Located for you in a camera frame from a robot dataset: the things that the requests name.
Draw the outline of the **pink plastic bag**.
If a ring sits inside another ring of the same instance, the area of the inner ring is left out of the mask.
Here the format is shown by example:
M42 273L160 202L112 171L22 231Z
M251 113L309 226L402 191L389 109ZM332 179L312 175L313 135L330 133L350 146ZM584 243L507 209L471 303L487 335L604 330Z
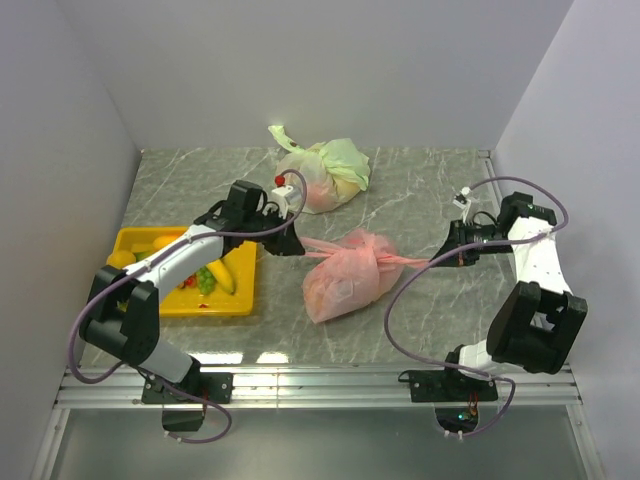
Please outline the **pink plastic bag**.
M370 305L391 290L405 268L428 263L399 255L387 237L364 229L337 242L309 237L300 241L307 257L320 260L302 283L306 312L316 324Z

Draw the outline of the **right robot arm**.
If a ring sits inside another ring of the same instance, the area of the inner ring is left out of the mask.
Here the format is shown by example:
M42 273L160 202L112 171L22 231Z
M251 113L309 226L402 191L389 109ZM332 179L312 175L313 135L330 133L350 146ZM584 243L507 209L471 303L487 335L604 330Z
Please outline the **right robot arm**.
M440 375L445 395L462 399L483 371L512 365L531 374L555 374L564 365L588 313L561 270L556 248L555 212L515 192L505 197L492 224L450 223L434 258L438 267L474 265L483 255L511 254L516 283L494 317L487 336L447 355L452 364Z

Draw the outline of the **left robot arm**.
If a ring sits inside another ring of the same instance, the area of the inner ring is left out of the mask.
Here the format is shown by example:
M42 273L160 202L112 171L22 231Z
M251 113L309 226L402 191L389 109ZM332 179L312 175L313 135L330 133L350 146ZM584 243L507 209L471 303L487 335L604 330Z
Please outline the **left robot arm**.
M111 356L165 382L177 401L201 395L201 364L160 337L159 306L180 282L206 264L223 258L247 241L262 244L274 256L301 256L305 249L294 222L305 206L305 179L298 172L277 176L276 187L237 180L226 199L196 218L184 234L146 259L118 269L101 268L90 297L69 339L82 339Z

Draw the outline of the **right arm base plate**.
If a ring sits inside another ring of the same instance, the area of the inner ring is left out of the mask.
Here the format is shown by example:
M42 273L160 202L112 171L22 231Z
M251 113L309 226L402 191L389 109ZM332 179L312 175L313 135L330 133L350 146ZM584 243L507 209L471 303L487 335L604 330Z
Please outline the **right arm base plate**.
M412 403L462 403L468 401L492 402L498 392L491 381L478 380L457 370L405 370L398 376L406 383Z

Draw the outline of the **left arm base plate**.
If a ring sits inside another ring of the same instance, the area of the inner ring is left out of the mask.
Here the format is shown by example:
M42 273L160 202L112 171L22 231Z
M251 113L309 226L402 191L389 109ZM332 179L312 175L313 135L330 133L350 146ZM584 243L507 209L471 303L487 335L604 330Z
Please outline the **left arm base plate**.
M196 403L186 397L188 394L217 404L229 404L232 389L233 374L230 372L188 374L176 384L152 375L145 378L141 402L153 405Z

